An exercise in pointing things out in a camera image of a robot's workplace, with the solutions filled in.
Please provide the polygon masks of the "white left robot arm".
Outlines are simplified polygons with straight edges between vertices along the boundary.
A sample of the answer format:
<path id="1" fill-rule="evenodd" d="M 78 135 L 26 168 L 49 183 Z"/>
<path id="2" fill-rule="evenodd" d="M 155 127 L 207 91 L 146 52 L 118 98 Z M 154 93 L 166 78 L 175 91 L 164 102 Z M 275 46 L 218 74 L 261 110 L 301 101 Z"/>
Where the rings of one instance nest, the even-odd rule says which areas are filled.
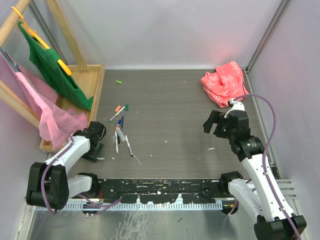
<path id="1" fill-rule="evenodd" d="M 69 178 L 68 173 L 80 159 L 96 163 L 106 135 L 106 127 L 91 121 L 87 128 L 70 134 L 63 148 L 44 162 L 35 162 L 29 169 L 26 203 L 29 206 L 47 208 L 52 214 L 65 207 L 68 200 L 84 193 L 95 198 L 100 193 L 98 176 L 81 172 Z"/>

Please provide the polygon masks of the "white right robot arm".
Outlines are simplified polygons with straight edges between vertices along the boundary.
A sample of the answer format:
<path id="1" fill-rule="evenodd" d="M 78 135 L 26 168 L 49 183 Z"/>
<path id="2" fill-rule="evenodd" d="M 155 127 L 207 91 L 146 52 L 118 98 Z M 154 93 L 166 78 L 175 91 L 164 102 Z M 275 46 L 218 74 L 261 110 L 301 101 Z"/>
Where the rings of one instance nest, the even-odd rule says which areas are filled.
<path id="1" fill-rule="evenodd" d="M 223 173 L 219 179 L 219 191 L 225 197 L 234 196 L 255 221 L 254 233 L 258 240 L 299 240 L 307 226 L 302 215 L 295 214 L 282 194 L 261 140 L 251 134 L 249 117 L 244 110 L 228 113 L 212 110 L 203 131 L 229 141 L 231 151 L 242 163 L 253 181 L 252 191 L 242 175 Z"/>

